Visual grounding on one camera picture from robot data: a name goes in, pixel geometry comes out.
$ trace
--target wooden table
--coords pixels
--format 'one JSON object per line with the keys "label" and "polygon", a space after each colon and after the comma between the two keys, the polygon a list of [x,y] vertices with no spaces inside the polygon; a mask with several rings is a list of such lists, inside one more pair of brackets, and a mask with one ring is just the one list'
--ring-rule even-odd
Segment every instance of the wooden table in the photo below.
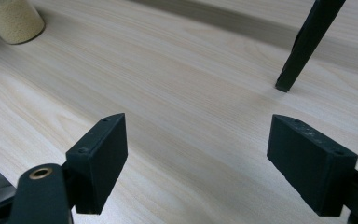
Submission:
{"label": "wooden table", "polygon": [[124,112],[128,161],[103,213],[75,223],[345,223],[313,214],[266,157],[272,114],[358,154],[358,1],[291,91],[273,88],[312,3],[33,1],[45,32],[0,40],[0,171],[16,184],[61,164]]}

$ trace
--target light wood grain surface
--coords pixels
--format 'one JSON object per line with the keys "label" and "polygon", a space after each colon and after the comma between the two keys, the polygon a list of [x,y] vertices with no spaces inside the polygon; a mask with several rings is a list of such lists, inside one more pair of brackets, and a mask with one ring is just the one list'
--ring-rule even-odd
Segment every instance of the light wood grain surface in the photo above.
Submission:
{"label": "light wood grain surface", "polygon": [[345,223],[317,217],[267,159],[272,114],[358,154],[358,1],[289,93],[273,88],[311,0],[37,0],[36,40],[0,40],[0,171],[16,184],[102,117],[129,157],[100,216],[75,223]]}

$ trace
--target black chair leg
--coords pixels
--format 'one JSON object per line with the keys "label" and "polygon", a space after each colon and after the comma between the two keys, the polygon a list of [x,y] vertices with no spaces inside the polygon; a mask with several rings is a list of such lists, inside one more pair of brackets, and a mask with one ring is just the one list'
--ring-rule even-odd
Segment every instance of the black chair leg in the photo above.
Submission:
{"label": "black chair leg", "polygon": [[276,89],[290,90],[344,3],[345,0],[315,1],[298,32],[292,52],[275,84]]}

